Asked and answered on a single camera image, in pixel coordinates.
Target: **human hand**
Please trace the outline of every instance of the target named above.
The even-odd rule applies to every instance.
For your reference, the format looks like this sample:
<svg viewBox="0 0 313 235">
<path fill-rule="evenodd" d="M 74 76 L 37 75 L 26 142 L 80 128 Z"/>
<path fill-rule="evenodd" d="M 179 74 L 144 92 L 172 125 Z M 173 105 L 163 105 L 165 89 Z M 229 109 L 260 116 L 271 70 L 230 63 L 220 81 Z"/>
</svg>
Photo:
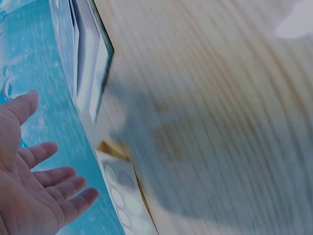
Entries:
<svg viewBox="0 0 313 235">
<path fill-rule="evenodd" d="M 38 95 L 34 90 L 0 105 L 1 235 L 54 235 L 98 197 L 94 188 L 75 196 L 87 182 L 76 176 L 72 167 L 30 171 L 58 151 L 53 142 L 18 149 L 21 125 L 37 106 Z"/>
</svg>

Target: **turquoise cover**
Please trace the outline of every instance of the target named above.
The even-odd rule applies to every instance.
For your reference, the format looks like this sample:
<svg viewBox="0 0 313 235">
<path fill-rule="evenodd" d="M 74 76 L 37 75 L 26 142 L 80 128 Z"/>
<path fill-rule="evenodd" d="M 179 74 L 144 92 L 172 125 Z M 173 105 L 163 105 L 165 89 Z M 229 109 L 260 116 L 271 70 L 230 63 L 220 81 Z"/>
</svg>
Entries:
<svg viewBox="0 0 313 235">
<path fill-rule="evenodd" d="M 9 13 L 0 10 L 0 102 L 33 88 L 40 96 L 37 112 L 22 126 L 21 146 L 57 142 L 59 152 L 35 170 L 73 166 L 100 192 L 94 206 L 58 234 L 124 234 L 67 89 L 49 1 L 3 1 L 12 5 L 6 4 Z"/>
</svg>

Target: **white paper sheet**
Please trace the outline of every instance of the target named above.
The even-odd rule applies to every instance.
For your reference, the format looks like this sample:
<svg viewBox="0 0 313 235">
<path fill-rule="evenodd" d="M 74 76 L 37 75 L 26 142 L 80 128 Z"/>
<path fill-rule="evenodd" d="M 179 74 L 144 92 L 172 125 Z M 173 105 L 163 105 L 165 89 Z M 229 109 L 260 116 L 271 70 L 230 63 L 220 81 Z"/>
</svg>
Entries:
<svg viewBox="0 0 313 235">
<path fill-rule="evenodd" d="M 98 163 L 115 211 L 126 235 L 157 235 L 143 203 L 131 162 L 96 151 Z"/>
</svg>

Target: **booklet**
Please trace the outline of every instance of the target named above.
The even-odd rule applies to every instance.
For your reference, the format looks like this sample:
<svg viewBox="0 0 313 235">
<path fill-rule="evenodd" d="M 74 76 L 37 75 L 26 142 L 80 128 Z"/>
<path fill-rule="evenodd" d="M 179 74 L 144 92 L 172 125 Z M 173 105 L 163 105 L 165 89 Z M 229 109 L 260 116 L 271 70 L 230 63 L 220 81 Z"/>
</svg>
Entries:
<svg viewBox="0 0 313 235">
<path fill-rule="evenodd" d="M 96 121 L 113 47 L 92 0 L 54 0 L 50 7 L 69 93 Z"/>
</svg>

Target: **wood grain surface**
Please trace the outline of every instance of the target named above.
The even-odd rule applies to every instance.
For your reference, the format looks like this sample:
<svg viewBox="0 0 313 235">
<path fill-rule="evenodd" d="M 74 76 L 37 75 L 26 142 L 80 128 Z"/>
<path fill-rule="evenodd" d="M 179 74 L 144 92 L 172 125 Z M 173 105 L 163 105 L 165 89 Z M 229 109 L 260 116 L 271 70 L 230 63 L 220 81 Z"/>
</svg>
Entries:
<svg viewBox="0 0 313 235">
<path fill-rule="evenodd" d="M 115 56 L 83 125 L 129 145 L 160 235 L 313 234 L 312 1 L 95 3 Z"/>
</svg>

